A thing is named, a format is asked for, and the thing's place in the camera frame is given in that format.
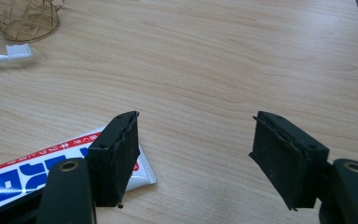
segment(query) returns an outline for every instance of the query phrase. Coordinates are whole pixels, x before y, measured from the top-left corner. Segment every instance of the white toothpaste box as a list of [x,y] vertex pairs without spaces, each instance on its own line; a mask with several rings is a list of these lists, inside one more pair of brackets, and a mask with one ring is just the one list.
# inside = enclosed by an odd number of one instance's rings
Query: white toothpaste box
[[[84,158],[88,153],[88,147],[103,128],[0,164],[0,206],[43,188],[48,179],[48,171],[55,163],[70,158]],[[157,182],[141,146],[139,149],[141,155],[133,168],[126,190]]]

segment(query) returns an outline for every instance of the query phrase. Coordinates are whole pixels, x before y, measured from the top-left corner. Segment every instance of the toothbrush bristles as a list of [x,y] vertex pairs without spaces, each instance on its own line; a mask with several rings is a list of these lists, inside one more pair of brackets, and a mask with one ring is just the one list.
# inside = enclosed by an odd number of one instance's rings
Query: toothbrush bristles
[[7,56],[10,59],[29,58],[33,56],[28,44],[7,46]]

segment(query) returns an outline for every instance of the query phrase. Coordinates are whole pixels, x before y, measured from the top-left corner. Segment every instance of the wood grain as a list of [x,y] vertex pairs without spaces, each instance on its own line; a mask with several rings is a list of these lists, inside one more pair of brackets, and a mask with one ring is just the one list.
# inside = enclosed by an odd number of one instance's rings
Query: wood grain
[[138,110],[158,183],[99,223],[318,223],[248,157],[258,110],[358,160],[355,1],[77,0],[59,16],[32,60],[0,63],[0,163]]

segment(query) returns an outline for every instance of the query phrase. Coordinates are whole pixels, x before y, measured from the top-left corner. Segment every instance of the red stripe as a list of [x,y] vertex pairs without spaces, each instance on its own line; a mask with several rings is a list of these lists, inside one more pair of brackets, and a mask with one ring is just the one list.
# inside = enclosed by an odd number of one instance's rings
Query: red stripe
[[28,161],[28,160],[31,160],[31,159],[34,159],[37,157],[45,156],[45,155],[48,155],[53,152],[62,151],[62,150],[66,150],[71,147],[78,147],[78,146],[81,146],[81,145],[84,145],[87,143],[91,143],[98,137],[99,134],[100,133],[92,133],[89,135],[81,136],[81,137],[69,140],[67,142],[60,143],[56,146],[48,147],[48,148],[42,149],[40,151],[31,153],[29,155],[17,158],[14,161],[8,161],[6,163],[0,164],[0,169],[10,166],[10,165],[13,165],[13,164],[16,164],[16,163],[19,163],[19,162],[22,162],[22,161]]

